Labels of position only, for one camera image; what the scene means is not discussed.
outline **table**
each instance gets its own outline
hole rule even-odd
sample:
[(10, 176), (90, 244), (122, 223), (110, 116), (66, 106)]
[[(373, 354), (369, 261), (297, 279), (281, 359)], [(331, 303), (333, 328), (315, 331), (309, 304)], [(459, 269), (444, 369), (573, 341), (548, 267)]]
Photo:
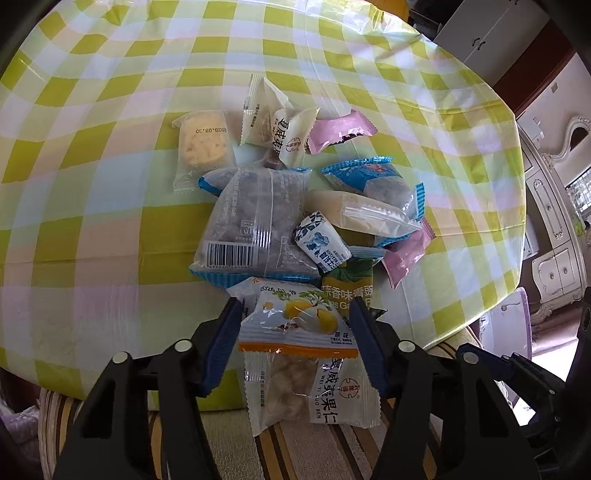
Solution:
[(362, 0), (63, 2), (0, 80), (0, 365), (82, 398), (115, 352), (161, 352), (217, 316), (226, 293), (187, 269), (215, 199), (173, 191), (171, 121), (224, 109), (238, 139), (252, 72), (322, 118), (354, 107), (378, 128), (307, 166), (391, 155), (424, 182), (437, 239), (394, 292), (376, 274), (401, 336), (434, 345), (513, 291), (515, 118), (399, 18)]

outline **snack packet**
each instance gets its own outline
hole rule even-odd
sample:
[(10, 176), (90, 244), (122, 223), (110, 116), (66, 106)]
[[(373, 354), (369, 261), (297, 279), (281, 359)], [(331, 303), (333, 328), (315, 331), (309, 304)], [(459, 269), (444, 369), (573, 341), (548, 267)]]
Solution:
[[(291, 171), (309, 171), (310, 168), (297, 167), (297, 168), (279, 168), (278, 164), (270, 163), (267, 160), (259, 160), (254, 163), (253, 166), (271, 168), (272, 170), (291, 170)], [(230, 180), (234, 174), (238, 171), (238, 167), (219, 168), (218, 170), (212, 170), (206, 173), (203, 177), (200, 177), (197, 181), (197, 186), (206, 192), (219, 197), (222, 190), (226, 188), (226, 185), (230, 183)]]
[(300, 108), (263, 75), (253, 73), (244, 102), (240, 145), (274, 150), (287, 167), (304, 155), (319, 108)]
[(190, 112), (174, 120), (173, 126), (180, 130), (175, 191), (195, 188), (208, 171), (236, 166), (224, 112)]
[(349, 303), (355, 297), (362, 297), (369, 308), (374, 293), (374, 265), (387, 254), (383, 248), (351, 249), (353, 258), (322, 278), (322, 291), (345, 320), (349, 320)]
[(314, 262), (292, 241), (309, 178), (310, 171), (239, 168), (213, 207), (191, 271), (220, 287), (253, 275), (318, 278)]
[(245, 351), (254, 436), (282, 419), (363, 428), (379, 423), (379, 395), (369, 383), (353, 333), (320, 290), (249, 278), (228, 293), (250, 312), (238, 345)]
[(380, 422), (379, 394), (360, 356), (247, 352), (245, 391), (253, 436), (284, 419), (365, 429)]
[[(323, 168), (322, 173), (336, 188), (391, 205), (400, 210), (407, 222), (418, 222), (425, 214), (425, 187), (419, 183), (410, 188), (391, 160), (391, 157), (347, 160)], [(376, 246), (403, 239), (410, 232), (385, 235), (390, 238), (376, 239)]]
[(356, 193), (312, 190), (306, 194), (307, 212), (319, 210), (333, 226), (387, 237), (401, 237), (421, 229), (397, 207)]
[(351, 258), (349, 248), (320, 212), (304, 218), (295, 229), (295, 242), (322, 272), (328, 272)]
[(320, 358), (354, 358), (357, 343), (326, 294), (312, 285), (259, 279), (244, 285), (258, 292), (256, 306), (242, 322), (242, 351)]
[(421, 222), (423, 227), (418, 232), (413, 232), (402, 241), (389, 245), (382, 263), (388, 273), (390, 285), (396, 288), (417, 265), (425, 254), (425, 249), (435, 238), (431, 225), (425, 219)]
[(370, 137), (377, 132), (364, 114), (351, 110), (350, 114), (332, 120), (316, 120), (306, 144), (310, 153), (315, 154), (329, 145), (344, 143), (360, 135)]

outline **wall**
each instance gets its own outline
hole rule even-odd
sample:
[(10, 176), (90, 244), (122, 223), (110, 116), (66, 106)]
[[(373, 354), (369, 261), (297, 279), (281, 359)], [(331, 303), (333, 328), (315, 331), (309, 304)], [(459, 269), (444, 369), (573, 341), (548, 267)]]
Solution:
[[(552, 93), (554, 84), (558, 88)], [(540, 121), (544, 138), (540, 140), (539, 150), (557, 153), (562, 148), (566, 126), (575, 115), (591, 120), (591, 75), (577, 54), (525, 110), (518, 122), (521, 124), (533, 118)], [(590, 166), (591, 136), (585, 138), (568, 159), (556, 167), (556, 171), (566, 186)]]

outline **blue snack packet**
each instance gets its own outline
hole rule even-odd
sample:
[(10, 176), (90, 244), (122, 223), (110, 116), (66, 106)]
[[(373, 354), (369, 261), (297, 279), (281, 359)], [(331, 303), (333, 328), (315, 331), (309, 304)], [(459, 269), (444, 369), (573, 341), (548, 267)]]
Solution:
[[(399, 208), (406, 219), (420, 221), (425, 215), (425, 187), (422, 183), (409, 187), (391, 160), (392, 157), (347, 160), (323, 168), (322, 173), (339, 190), (387, 203)], [(375, 246), (384, 247), (408, 236), (378, 236)]]

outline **barcode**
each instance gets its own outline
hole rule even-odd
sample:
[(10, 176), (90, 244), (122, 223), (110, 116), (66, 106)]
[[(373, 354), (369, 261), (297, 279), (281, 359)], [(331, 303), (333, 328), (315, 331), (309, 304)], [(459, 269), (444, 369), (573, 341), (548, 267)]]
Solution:
[(230, 242), (209, 242), (207, 245), (207, 266), (209, 268), (247, 268), (254, 260), (255, 247)]

